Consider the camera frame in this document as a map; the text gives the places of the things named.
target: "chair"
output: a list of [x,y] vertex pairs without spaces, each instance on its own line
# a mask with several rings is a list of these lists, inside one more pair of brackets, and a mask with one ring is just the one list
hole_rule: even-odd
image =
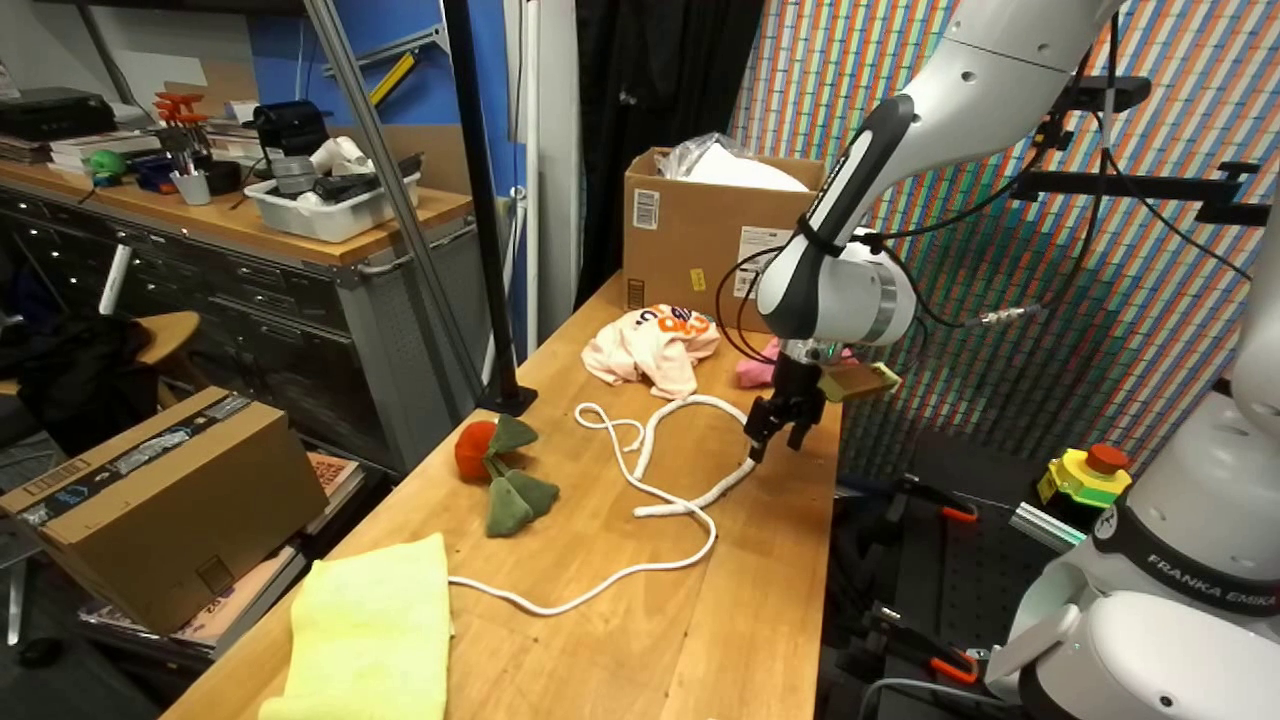
[[[136,354],[136,365],[160,370],[160,365],[175,360],[179,348],[195,335],[198,312],[140,317],[136,326],[146,332],[146,343]],[[14,445],[33,445],[33,452],[39,452],[42,445],[56,449],[39,432],[39,424],[33,418],[24,418],[24,410],[14,406],[14,385],[3,379],[0,385],[0,449],[14,449]],[[33,475],[39,475],[39,473],[47,473],[56,464],[58,464],[58,452],[53,452],[42,461],[33,457],[33,464],[24,464],[24,468]],[[9,590],[3,590],[9,631],[3,631],[3,646],[20,650],[24,646],[24,610],[27,610],[27,559],[39,551],[39,545],[27,534],[14,534],[11,523],[14,519],[0,519],[0,572],[9,572]]]

